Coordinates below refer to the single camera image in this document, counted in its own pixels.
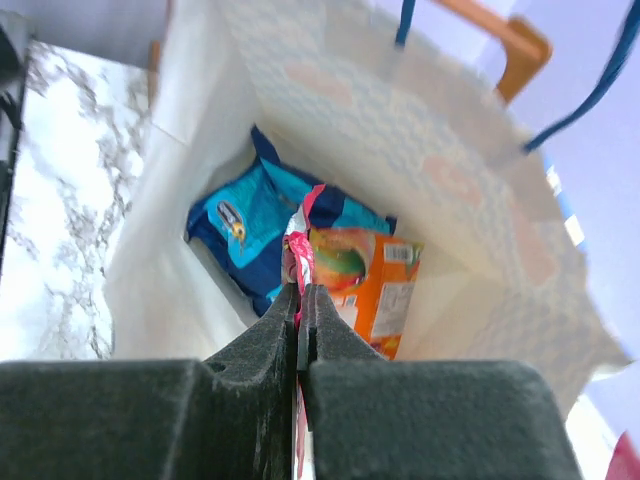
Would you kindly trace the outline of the red crisps bag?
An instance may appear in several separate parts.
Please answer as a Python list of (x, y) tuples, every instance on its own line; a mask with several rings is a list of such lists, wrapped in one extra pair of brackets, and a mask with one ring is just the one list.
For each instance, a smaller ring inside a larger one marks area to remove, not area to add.
[(640, 480), (640, 460), (630, 435), (618, 439), (608, 465), (605, 480)]

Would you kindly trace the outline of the red snack packet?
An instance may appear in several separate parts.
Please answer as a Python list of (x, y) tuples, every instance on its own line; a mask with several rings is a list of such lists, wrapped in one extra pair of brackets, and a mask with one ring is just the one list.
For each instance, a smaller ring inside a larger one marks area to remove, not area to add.
[(296, 358), (296, 440), (295, 440), (295, 479), (302, 479), (305, 462), (305, 437), (308, 421), (306, 405), (303, 396), (303, 376), (309, 364), (309, 335), (301, 327), (302, 297), (305, 289), (313, 284), (315, 259), (314, 251), (309, 240), (311, 222), (309, 215), (314, 203), (324, 191), (326, 185), (320, 184), (304, 197), (297, 211), (290, 218), (282, 245), (282, 279), (283, 282), (294, 283), (297, 286), (299, 301), (294, 314), (294, 326), (298, 336)]

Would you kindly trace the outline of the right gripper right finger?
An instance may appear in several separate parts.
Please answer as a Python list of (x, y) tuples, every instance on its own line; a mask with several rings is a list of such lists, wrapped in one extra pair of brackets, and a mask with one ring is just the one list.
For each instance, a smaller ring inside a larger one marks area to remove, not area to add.
[(371, 380), (386, 361), (339, 317), (326, 288), (301, 299), (297, 373), (317, 479), (365, 479), (374, 449)]

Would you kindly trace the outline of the blue snack packet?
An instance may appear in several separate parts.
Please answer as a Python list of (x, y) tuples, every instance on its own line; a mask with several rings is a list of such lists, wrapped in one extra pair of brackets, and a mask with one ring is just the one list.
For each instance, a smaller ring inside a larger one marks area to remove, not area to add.
[[(263, 315), (278, 295), (281, 281), (282, 239), (290, 218), (306, 195), (321, 180), (285, 165), (271, 141), (253, 126), (256, 152), (250, 167), (237, 178), (196, 202), (188, 213), (187, 239), (197, 238), (251, 300), (255, 313)], [(336, 186), (325, 185), (314, 202), (312, 227), (362, 228), (394, 234), (397, 219), (381, 217)], [(365, 278), (364, 253), (355, 247), (337, 247), (318, 253), (337, 267), (335, 280), (315, 280), (330, 291), (353, 290)]]

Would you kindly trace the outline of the orange snack box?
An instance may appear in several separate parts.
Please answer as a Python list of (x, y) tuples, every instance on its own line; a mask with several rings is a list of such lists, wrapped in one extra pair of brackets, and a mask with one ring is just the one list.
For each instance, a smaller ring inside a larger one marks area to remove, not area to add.
[(312, 229), (314, 282), (343, 321), (383, 357), (395, 358), (424, 245), (360, 228)]

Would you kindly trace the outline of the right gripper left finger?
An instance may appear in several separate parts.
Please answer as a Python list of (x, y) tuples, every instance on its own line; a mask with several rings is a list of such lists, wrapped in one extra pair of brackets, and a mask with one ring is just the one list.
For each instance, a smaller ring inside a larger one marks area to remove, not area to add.
[(212, 479), (293, 476), (298, 306), (297, 288), (284, 286), (253, 326), (205, 361)]

